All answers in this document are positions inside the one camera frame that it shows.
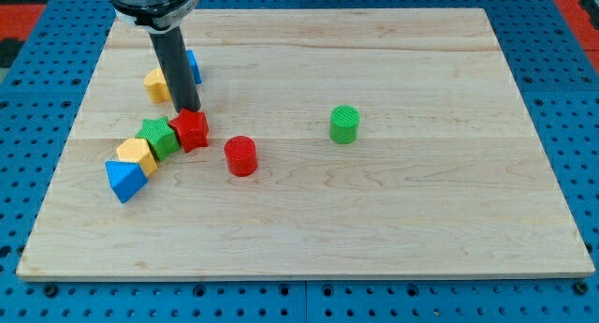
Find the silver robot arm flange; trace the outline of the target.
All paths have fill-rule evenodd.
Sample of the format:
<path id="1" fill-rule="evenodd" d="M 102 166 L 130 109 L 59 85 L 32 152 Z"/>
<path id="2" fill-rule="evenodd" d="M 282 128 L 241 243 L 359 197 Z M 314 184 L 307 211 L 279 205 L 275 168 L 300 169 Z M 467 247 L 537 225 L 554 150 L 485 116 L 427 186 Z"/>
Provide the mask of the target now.
<path id="1" fill-rule="evenodd" d="M 201 0 L 110 0 L 117 17 L 153 34 L 178 27 Z"/>

